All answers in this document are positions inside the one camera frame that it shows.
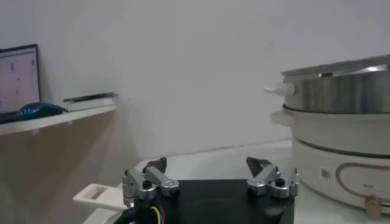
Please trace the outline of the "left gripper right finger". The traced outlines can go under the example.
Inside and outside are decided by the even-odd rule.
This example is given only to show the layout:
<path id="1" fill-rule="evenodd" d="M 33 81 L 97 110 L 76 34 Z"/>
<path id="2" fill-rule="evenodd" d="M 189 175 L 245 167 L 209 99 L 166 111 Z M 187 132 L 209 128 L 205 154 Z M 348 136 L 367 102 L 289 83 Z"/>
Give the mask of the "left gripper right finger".
<path id="1" fill-rule="evenodd" d="M 266 193 L 277 199 L 297 197 L 299 194 L 299 173 L 295 167 L 281 171 L 266 159 L 246 158 L 252 178 L 247 180 L 247 192 L 253 197 Z"/>

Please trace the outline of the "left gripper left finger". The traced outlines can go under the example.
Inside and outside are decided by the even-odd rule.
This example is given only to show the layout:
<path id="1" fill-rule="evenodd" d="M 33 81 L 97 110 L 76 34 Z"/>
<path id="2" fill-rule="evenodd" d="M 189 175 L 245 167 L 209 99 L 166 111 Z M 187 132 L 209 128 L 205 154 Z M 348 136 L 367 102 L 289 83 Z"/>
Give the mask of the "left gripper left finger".
<path id="1" fill-rule="evenodd" d="M 141 172 L 136 169 L 127 169 L 122 176 L 122 192 L 124 204 L 131 208 L 135 200 L 150 202 L 162 197 L 177 198 L 180 194 L 180 185 L 165 175 L 167 158 L 162 157 L 149 161 Z"/>

